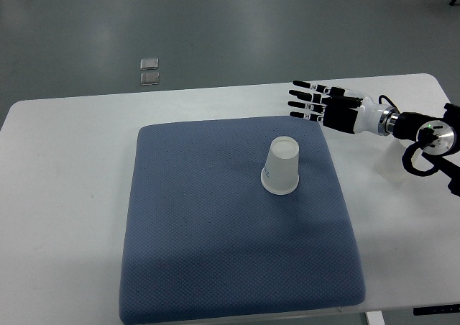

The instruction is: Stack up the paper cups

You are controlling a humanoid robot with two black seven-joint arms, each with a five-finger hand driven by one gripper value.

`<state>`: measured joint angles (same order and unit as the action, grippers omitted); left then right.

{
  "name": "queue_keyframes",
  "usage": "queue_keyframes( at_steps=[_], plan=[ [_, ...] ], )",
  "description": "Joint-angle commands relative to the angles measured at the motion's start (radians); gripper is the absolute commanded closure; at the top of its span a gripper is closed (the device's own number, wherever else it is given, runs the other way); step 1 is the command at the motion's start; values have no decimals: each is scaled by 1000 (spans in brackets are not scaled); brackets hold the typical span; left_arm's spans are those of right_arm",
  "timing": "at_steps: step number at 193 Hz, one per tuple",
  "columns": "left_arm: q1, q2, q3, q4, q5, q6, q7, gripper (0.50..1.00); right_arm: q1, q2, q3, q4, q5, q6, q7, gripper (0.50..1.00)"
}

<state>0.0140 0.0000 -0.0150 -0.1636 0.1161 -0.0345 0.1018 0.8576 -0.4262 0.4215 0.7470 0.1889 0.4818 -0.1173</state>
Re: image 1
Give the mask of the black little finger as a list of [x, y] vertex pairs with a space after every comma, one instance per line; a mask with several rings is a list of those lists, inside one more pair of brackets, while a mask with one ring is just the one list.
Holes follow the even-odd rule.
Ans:
[[299, 119], [305, 119], [305, 120], [312, 121], [312, 122], [322, 122], [323, 121], [322, 115], [314, 114], [314, 113], [303, 113], [303, 112], [291, 111], [290, 116], [299, 118]]

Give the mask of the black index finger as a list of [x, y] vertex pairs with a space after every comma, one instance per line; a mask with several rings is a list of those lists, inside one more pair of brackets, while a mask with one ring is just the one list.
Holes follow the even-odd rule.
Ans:
[[309, 89], [311, 91], [322, 93], [322, 94], [330, 94], [331, 89], [327, 86], [318, 84], [318, 83], [311, 83], [306, 81], [293, 81], [293, 85], [305, 89]]

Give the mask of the black thumb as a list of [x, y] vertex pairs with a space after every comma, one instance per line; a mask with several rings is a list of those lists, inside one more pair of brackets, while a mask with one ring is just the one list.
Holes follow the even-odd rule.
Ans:
[[329, 96], [333, 104], [340, 106], [361, 106], [362, 95], [345, 88], [331, 87]]

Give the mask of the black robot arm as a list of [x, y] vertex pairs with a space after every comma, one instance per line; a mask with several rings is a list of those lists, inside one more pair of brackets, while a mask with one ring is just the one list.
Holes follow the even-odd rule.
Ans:
[[386, 95], [368, 95], [335, 86], [293, 81], [296, 100], [288, 105], [292, 117], [305, 119], [347, 134], [370, 132], [412, 142], [401, 157], [412, 175], [428, 177], [439, 171], [450, 178], [448, 189], [459, 195], [459, 166], [446, 159], [459, 152], [459, 107], [447, 103], [442, 117], [401, 112]]

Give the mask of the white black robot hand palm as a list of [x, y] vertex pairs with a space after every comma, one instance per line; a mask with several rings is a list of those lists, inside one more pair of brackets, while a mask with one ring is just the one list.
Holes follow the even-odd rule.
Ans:
[[361, 106], [340, 106], [333, 104], [331, 97], [323, 101], [325, 106], [322, 124], [330, 129], [347, 134], [371, 132], [383, 135], [383, 105], [376, 104], [362, 94]]

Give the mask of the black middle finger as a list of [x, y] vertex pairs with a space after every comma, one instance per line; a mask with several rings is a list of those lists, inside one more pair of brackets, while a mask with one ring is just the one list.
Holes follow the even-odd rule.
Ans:
[[296, 100], [288, 101], [289, 104], [322, 104], [323, 101], [327, 99], [327, 96], [320, 93], [306, 93], [302, 91], [289, 90], [289, 94], [296, 97]]

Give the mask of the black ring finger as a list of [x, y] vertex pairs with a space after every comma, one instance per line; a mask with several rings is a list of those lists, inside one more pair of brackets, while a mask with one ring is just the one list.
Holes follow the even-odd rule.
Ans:
[[289, 101], [287, 104], [293, 108], [305, 109], [314, 113], [323, 113], [325, 109], [325, 106], [322, 106], [321, 104], [302, 103], [298, 101]]

